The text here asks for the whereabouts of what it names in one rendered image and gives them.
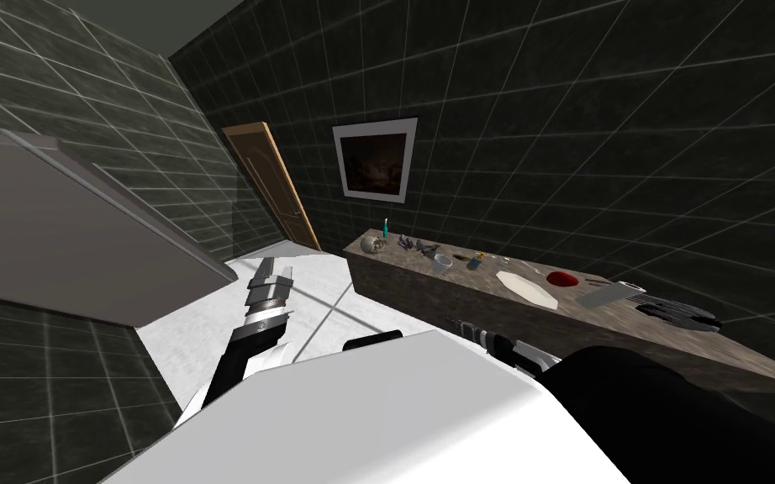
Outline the grey door leaf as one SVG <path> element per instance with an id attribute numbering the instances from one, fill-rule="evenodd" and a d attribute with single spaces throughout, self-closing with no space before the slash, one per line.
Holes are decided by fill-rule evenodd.
<path id="1" fill-rule="evenodd" d="M 0 300 L 138 328 L 236 280 L 58 139 L 0 129 Z"/>

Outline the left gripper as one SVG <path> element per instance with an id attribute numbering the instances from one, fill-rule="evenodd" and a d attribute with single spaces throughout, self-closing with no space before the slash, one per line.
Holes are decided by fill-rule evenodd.
<path id="1" fill-rule="evenodd" d="M 285 267 L 279 276 L 273 275 L 274 258 L 263 258 L 248 284 L 248 307 L 274 308 L 286 304 L 293 285 L 293 269 Z"/>

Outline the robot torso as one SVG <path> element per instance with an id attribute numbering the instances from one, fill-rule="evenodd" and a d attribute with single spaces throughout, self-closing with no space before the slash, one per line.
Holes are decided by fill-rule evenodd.
<path id="1" fill-rule="evenodd" d="M 430 331 L 260 371 L 102 484 L 629 484 L 538 382 Z"/>

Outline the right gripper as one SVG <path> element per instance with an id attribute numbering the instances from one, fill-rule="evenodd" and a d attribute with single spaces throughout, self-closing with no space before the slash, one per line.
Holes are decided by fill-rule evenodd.
<path id="1" fill-rule="evenodd" d="M 485 350 L 493 349 L 494 334 L 474 324 L 454 318 L 446 319 L 446 330 L 467 341 L 481 346 Z"/>

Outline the brown stone counter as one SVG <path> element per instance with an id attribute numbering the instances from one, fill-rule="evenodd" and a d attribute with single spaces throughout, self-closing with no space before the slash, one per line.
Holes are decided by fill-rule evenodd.
<path id="1" fill-rule="evenodd" d="M 469 249 L 440 243 L 439 252 L 451 263 L 442 275 L 430 258 L 402 248 L 396 234 L 375 255 L 359 241 L 343 251 L 359 295 L 429 324 L 465 320 L 559 358 L 584 347 L 616 346 L 710 391 L 775 393 L 775 360 L 720 334 L 671 325 L 631 300 L 583 308 L 577 298 L 594 289 L 589 274 L 579 273 L 575 287 L 556 287 L 546 281 L 545 265 L 521 259 L 501 265 L 489 256 L 471 271 Z"/>

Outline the dark picture in white frame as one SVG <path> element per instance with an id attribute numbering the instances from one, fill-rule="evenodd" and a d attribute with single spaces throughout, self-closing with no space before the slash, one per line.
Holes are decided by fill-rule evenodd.
<path id="1" fill-rule="evenodd" d="M 332 128 L 347 197 L 404 203 L 418 118 L 378 120 Z"/>

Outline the brown wooden door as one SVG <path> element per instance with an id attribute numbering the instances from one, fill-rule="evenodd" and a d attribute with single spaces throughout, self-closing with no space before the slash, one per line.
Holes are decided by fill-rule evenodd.
<path id="1" fill-rule="evenodd" d="M 312 224 L 268 125 L 256 122 L 230 126 L 223 129 L 223 134 L 286 236 L 296 244 L 320 251 Z"/>

